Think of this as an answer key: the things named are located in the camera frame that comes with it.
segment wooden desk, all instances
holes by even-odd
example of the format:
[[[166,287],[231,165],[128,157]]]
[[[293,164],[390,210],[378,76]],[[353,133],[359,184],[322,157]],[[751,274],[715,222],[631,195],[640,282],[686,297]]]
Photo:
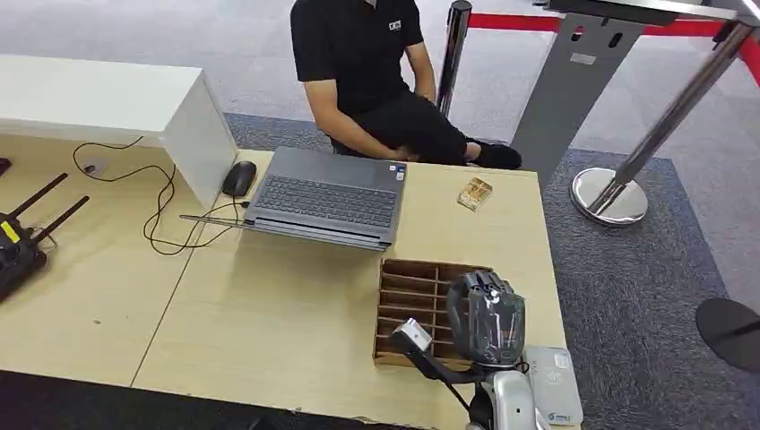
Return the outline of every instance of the wooden desk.
[[[0,211],[11,211],[62,172],[70,176],[20,216],[26,226],[47,225],[91,196],[53,234],[58,248],[47,268],[0,304],[0,368],[129,385],[190,252],[163,257],[143,238],[143,222],[166,183],[160,172],[96,182],[73,165],[77,143],[0,136],[0,157],[13,162],[0,176]],[[104,177],[150,164],[171,168],[166,152],[155,148],[87,148],[79,156],[104,161]],[[192,223],[178,214],[203,210],[181,176],[175,183],[156,237],[184,240]]]
[[[239,158],[264,172],[271,156]],[[527,300],[527,342],[563,347],[538,183],[532,173],[480,168],[408,172],[397,241],[385,254],[250,231],[195,250],[134,386],[462,429],[466,414],[443,384],[373,364],[380,260],[493,267]],[[478,213],[455,201],[474,176],[495,188]]]

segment man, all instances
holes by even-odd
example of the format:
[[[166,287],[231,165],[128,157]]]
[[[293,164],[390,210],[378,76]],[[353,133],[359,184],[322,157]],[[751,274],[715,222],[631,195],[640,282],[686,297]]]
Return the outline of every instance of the man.
[[[414,0],[297,0],[290,29],[298,80],[338,153],[520,167],[516,151],[468,140],[434,105],[433,67]],[[404,53],[414,93],[402,78]]]

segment wooden organizer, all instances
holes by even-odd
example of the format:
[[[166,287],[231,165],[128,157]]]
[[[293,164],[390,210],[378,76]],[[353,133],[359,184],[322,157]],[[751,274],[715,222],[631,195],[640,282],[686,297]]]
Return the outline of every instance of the wooden organizer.
[[[377,304],[375,330],[375,364],[412,366],[392,344],[393,330],[414,318],[433,337],[433,357],[454,370],[469,367],[453,344],[453,335],[446,313],[449,283],[470,271],[489,268],[447,264],[385,260],[380,270],[380,300]]]

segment computer mouse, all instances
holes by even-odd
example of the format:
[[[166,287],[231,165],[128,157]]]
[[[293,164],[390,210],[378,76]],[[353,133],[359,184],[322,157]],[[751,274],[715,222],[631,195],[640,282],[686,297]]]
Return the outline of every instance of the computer mouse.
[[[230,197],[243,197],[248,194],[251,184],[256,178],[256,164],[250,161],[240,161],[224,178],[221,191]]]

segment gray floor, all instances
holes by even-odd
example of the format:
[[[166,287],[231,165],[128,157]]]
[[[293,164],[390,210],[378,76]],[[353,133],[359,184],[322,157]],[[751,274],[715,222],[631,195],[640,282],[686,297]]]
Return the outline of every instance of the gray floor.
[[[449,2],[417,3],[437,67]],[[477,12],[541,13],[528,0],[473,3]],[[290,4],[0,0],[0,53],[201,66],[226,111],[310,120],[291,58]],[[472,135],[509,141],[550,41],[546,33],[473,30],[453,121]],[[574,147],[630,151],[709,49],[707,39],[640,39]],[[727,290],[758,311],[759,117],[760,90],[736,62],[658,154],[673,160]]]

